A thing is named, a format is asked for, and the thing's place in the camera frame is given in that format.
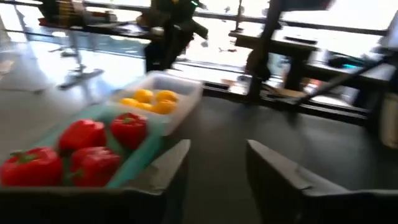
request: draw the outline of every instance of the table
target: table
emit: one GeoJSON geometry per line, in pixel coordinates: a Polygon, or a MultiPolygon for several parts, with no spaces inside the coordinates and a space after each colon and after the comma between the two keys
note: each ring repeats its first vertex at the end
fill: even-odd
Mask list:
{"type": "Polygon", "coordinates": [[[304,114],[298,120],[294,125],[270,108],[203,97],[165,138],[165,148],[192,141],[183,222],[260,223],[246,177],[246,139],[350,190],[398,188],[398,154],[361,127],[304,114]]]}
{"type": "MultiPolygon", "coordinates": [[[[286,40],[284,37],[291,31],[277,30],[272,38],[270,53],[282,54],[291,57],[289,74],[287,75],[284,88],[301,91],[301,80],[305,73],[305,61],[311,52],[316,50],[316,45],[286,40]]],[[[236,37],[235,45],[238,47],[254,48],[259,37],[258,30],[244,30],[240,33],[231,32],[230,37],[236,37]]]]}
{"type": "MultiPolygon", "coordinates": [[[[68,31],[68,36],[69,40],[71,43],[72,48],[76,52],[74,55],[74,58],[76,59],[76,62],[78,64],[78,68],[72,70],[72,74],[69,74],[66,77],[65,83],[62,83],[58,87],[62,90],[73,87],[75,85],[78,85],[79,83],[93,78],[95,76],[98,76],[102,74],[104,71],[101,69],[93,69],[90,71],[86,71],[86,66],[82,64],[81,62],[81,55],[79,53],[79,47],[78,47],[78,42],[77,42],[77,37],[75,32],[87,32],[89,34],[104,34],[104,35],[118,35],[122,37],[129,37],[129,38],[137,38],[137,39],[147,39],[147,40],[154,40],[160,38],[158,35],[151,34],[150,32],[146,31],[140,31],[140,32],[121,32],[116,30],[118,26],[122,26],[125,23],[115,23],[115,24],[103,24],[103,25],[88,25],[85,27],[82,26],[71,26],[67,28],[68,31]]],[[[57,28],[57,29],[65,29],[64,27],[61,27],[56,24],[44,24],[40,23],[41,26],[49,27],[49,28],[57,28]]],[[[89,35],[89,41],[91,42],[92,46],[92,51],[95,51],[95,41],[93,40],[93,37],[89,35]]]]}
{"type": "MultiPolygon", "coordinates": [[[[328,81],[339,76],[349,76],[359,70],[359,68],[330,67],[326,64],[326,55],[327,50],[325,49],[318,49],[311,54],[307,64],[307,69],[311,72],[308,72],[306,77],[328,81]]],[[[394,70],[395,68],[392,65],[383,64],[364,73],[355,80],[349,81],[345,86],[359,89],[359,93],[353,101],[353,106],[366,108],[369,96],[390,82],[394,70]]],[[[344,95],[352,95],[352,93],[347,90],[344,95]]]]}

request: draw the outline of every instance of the black pole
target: black pole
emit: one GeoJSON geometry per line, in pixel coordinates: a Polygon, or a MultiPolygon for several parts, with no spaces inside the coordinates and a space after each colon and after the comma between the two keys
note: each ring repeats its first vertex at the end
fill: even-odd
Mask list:
{"type": "Polygon", "coordinates": [[[257,42],[257,46],[251,52],[255,57],[249,56],[248,60],[253,60],[252,79],[249,86],[248,98],[259,98],[260,91],[262,88],[262,82],[266,81],[271,73],[267,67],[268,64],[268,53],[272,44],[272,36],[275,30],[279,27],[279,17],[284,10],[286,0],[270,0],[269,11],[266,21],[264,20],[265,27],[262,34],[257,42]]]}
{"type": "Polygon", "coordinates": [[[241,17],[242,17],[242,0],[239,0],[239,7],[238,7],[238,13],[236,14],[236,24],[235,24],[235,32],[239,32],[241,29],[239,28],[239,24],[241,23],[241,17]]]}

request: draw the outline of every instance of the white plastic container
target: white plastic container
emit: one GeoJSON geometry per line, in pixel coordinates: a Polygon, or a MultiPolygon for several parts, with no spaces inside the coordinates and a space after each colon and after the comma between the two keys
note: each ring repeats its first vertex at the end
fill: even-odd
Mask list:
{"type": "Polygon", "coordinates": [[[154,116],[165,122],[164,136],[173,133],[175,128],[184,120],[191,110],[198,104],[203,91],[203,83],[198,80],[179,78],[167,72],[150,72],[141,82],[125,87],[109,98],[109,103],[117,104],[129,111],[145,116],[154,116]],[[153,91],[156,94],[160,90],[170,90],[177,94],[178,103],[176,109],[167,115],[157,114],[139,108],[124,106],[119,103],[122,98],[132,98],[138,89],[153,91]]]}

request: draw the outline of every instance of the green stem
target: green stem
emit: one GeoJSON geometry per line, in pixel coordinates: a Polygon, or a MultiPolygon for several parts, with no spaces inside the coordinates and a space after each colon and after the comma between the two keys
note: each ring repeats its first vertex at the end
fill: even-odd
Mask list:
{"type": "Polygon", "coordinates": [[[134,118],[130,118],[129,116],[123,118],[123,124],[130,123],[131,121],[134,121],[134,118]]]}
{"type": "Polygon", "coordinates": [[[68,175],[68,178],[73,178],[73,177],[83,177],[83,169],[82,168],[79,168],[79,169],[77,169],[75,172],[73,172],[73,173],[71,173],[71,174],[69,174],[68,175]]]}
{"type": "Polygon", "coordinates": [[[20,164],[24,164],[27,162],[30,162],[34,159],[36,159],[36,155],[35,154],[27,154],[25,152],[22,151],[16,151],[16,152],[12,152],[11,156],[15,156],[18,158],[18,163],[20,164]]]}

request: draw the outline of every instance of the yellow lemon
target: yellow lemon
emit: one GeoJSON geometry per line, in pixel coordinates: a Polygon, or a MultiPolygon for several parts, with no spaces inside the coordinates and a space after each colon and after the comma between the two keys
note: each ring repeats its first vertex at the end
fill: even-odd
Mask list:
{"type": "Polygon", "coordinates": [[[156,101],[161,102],[164,100],[170,100],[173,102],[177,102],[177,94],[170,90],[161,90],[156,94],[156,101]]]}
{"type": "Polygon", "coordinates": [[[158,114],[169,114],[171,113],[175,107],[176,103],[174,101],[170,100],[164,100],[158,102],[154,107],[153,107],[153,112],[158,113],[158,114]]]}
{"type": "Polygon", "coordinates": [[[154,93],[150,90],[137,90],[134,93],[134,99],[140,103],[150,103],[154,97],[154,93]]]}
{"type": "Polygon", "coordinates": [[[138,103],[136,107],[142,110],[152,111],[152,105],[149,103],[138,103]]]}
{"type": "Polygon", "coordinates": [[[136,106],[139,102],[132,98],[123,98],[119,101],[119,103],[126,106],[136,106]]]}

